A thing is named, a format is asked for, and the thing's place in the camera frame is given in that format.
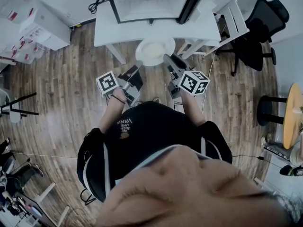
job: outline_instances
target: white cable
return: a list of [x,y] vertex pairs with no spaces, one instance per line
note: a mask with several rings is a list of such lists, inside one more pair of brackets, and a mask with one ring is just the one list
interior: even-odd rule
[[[220,37],[223,34],[224,29],[226,28],[226,26],[227,26],[227,24],[224,26],[224,28],[223,28],[223,30],[222,30],[222,32],[220,34]],[[211,66],[210,66],[210,69],[209,69],[208,78],[210,77],[210,73],[212,71],[213,64],[214,64],[214,58],[213,58],[213,62],[212,62]],[[206,88],[205,93],[204,93],[204,99],[203,99],[203,103],[202,103],[202,112],[201,112],[202,114],[203,114],[203,110],[204,110],[204,103],[205,103],[205,99],[206,99],[207,89],[208,89],[208,87]]]
[[39,154],[29,154],[29,153],[20,153],[20,152],[15,152],[11,151],[14,154],[21,154],[21,155],[26,155],[26,156],[39,156],[39,157],[55,157],[55,158],[67,158],[67,159],[78,159],[77,157],[61,157],[61,156],[51,156],[51,155],[39,155]]

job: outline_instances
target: round wooden table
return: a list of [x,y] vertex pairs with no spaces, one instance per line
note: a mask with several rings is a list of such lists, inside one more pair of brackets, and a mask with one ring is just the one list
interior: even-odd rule
[[[286,103],[284,118],[272,115],[272,102]],[[291,148],[299,136],[299,127],[302,120],[300,107],[302,103],[302,93],[297,83],[292,84],[288,97],[263,96],[258,104],[257,120],[261,126],[268,122],[283,124],[283,146],[285,149]]]

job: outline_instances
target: black t-shirt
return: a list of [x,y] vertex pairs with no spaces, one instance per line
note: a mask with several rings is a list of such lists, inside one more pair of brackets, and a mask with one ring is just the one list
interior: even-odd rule
[[146,102],[125,111],[106,135],[98,128],[87,134],[78,153],[78,177],[84,184],[83,168],[92,156],[87,166],[87,179],[93,191],[96,189],[94,195],[104,196],[103,143],[108,151],[109,175],[113,187],[115,180],[123,178],[150,155],[168,146],[186,145],[200,152],[201,137],[206,140],[208,157],[219,159],[213,143],[222,160],[232,162],[232,154],[213,122],[196,127],[183,113],[155,102]]

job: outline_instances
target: wooden floor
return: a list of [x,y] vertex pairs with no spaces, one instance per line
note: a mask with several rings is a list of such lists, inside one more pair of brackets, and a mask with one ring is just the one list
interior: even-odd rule
[[[95,201],[85,207],[80,200],[83,186],[77,178],[75,157],[84,136],[98,125],[106,108],[96,86],[96,77],[110,70],[115,74],[126,71],[135,60],[138,45],[138,42],[120,44],[129,62],[122,66],[104,46],[94,47],[94,25],[77,28],[72,33],[70,46],[56,52],[48,51],[33,65],[17,64],[4,73],[5,86],[15,97],[37,92],[36,98],[24,102],[22,108],[36,110],[40,115],[29,115],[18,124],[11,124],[3,116],[0,140],[10,137],[12,149],[20,153],[58,156],[28,155],[33,163],[40,165],[45,177],[33,177],[26,185],[26,193],[35,197],[51,182],[56,182],[54,190],[43,200],[43,206],[56,220],[66,205],[71,207],[62,227],[95,223],[101,205]],[[176,50],[181,43],[177,41]],[[205,59],[194,56],[189,63],[208,74],[212,60],[213,54]],[[233,78],[230,75],[233,64],[232,54],[215,56],[204,114],[218,125],[234,155],[259,156],[261,136],[276,130],[274,124],[265,128],[258,126],[255,116],[262,95],[277,96],[275,67],[266,60],[263,71],[257,72],[241,62]],[[140,74],[144,80],[141,100],[158,96],[163,104],[173,107],[173,100],[166,91],[170,80],[166,68],[163,65],[144,67]],[[198,97],[200,107],[202,101],[203,96]],[[18,164],[26,158],[17,155]],[[264,175],[268,167],[253,157],[236,157],[233,162],[250,178]]]

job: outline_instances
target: white plate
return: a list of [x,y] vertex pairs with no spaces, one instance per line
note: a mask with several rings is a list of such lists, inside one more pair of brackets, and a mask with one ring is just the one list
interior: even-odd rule
[[173,38],[146,38],[137,47],[136,59],[144,66],[156,66],[163,63],[163,55],[171,56],[176,48]]

